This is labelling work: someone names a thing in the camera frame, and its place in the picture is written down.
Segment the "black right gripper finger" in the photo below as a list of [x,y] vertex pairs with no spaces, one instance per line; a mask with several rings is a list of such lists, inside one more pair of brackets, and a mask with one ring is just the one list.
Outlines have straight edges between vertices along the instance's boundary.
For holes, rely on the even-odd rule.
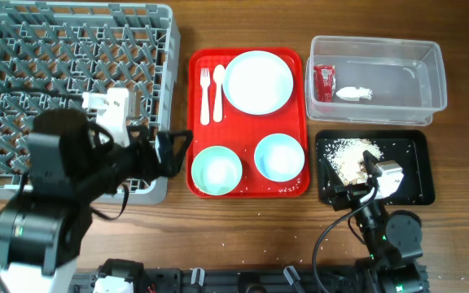
[[377,177],[379,176],[379,171],[376,168],[376,165],[379,161],[369,152],[363,152],[363,164],[366,169],[366,173],[368,176],[367,181],[369,183],[376,183]]
[[336,191],[341,191],[345,188],[344,183],[326,157],[321,158],[318,175],[319,181],[322,184],[322,190],[332,188]]

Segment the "white plastic fork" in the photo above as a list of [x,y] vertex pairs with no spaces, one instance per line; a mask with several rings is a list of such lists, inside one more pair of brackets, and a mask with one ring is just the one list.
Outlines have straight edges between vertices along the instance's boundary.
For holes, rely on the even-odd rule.
[[208,68],[200,70],[200,86],[202,89],[201,108],[200,108],[200,123],[208,125],[210,122],[209,105],[208,105],[208,88],[210,86],[211,78]]

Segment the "food scraps and rice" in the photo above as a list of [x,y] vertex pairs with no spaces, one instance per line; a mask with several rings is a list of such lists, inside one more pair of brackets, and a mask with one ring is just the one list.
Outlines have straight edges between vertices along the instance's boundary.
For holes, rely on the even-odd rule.
[[325,157],[345,186],[365,183],[368,178],[363,152],[377,160],[384,157],[379,146],[368,139],[339,138],[325,146]]

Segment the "blue bowl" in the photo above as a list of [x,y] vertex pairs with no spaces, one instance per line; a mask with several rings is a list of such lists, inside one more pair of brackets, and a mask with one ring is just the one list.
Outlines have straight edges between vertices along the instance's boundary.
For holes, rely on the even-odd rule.
[[273,133],[257,143],[254,163],[266,179],[286,182],[301,173],[305,166],[305,152],[293,137],[285,133]]

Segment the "white plastic spoon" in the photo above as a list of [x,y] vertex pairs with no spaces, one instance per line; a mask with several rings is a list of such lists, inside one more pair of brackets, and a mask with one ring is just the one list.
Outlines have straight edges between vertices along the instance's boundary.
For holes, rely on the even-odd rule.
[[223,117],[222,111],[222,86],[226,76],[226,69],[223,65],[218,64],[213,72],[213,80],[216,84],[215,99],[213,105],[213,120],[215,122],[221,122]]

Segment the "white napkin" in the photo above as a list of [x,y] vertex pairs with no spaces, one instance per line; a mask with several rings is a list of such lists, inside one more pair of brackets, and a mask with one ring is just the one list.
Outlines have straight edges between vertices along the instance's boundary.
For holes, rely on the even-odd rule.
[[341,88],[335,94],[344,101],[358,102],[360,99],[371,100],[373,91],[364,87],[348,86]]

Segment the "red ketchup sachet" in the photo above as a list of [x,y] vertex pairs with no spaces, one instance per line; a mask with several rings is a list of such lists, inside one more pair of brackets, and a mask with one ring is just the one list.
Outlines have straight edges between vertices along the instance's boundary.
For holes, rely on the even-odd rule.
[[314,65],[313,71],[317,91],[316,100],[322,103],[331,103],[335,93],[335,66]]

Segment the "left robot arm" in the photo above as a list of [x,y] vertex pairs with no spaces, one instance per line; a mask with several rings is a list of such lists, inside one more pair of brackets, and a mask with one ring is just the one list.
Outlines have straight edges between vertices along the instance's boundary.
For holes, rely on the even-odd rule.
[[92,208],[128,178],[146,182],[174,177],[193,139],[190,130],[162,131],[151,144],[145,129],[121,146],[100,142],[110,133],[73,109],[48,110],[35,117],[27,143],[31,167],[22,186],[0,211],[0,283],[3,292],[65,292],[77,269],[81,240]]

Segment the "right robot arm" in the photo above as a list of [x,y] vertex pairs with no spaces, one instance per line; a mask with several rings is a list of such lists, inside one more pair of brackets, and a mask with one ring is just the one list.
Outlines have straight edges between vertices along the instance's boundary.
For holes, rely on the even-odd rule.
[[420,217],[406,210],[389,213],[381,202],[397,191],[404,178],[403,169],[393,160],[378,161],[369,151],[362,155],[367,181],[357,185],[345,186],[331,163],[325,158],[321,160],[331,184],[322,192],[320,200],[329,201],[336,211],[348,209],[349,212],[325,228],[314,246],[313,277],[318,290],[327,291],[317,267],[322,241],[338,224],[354,219],[360,230],[355,236],[370,254],[354,265],[362,272],[364,292],[428,292],[426,268],[417,263],[423,256]]

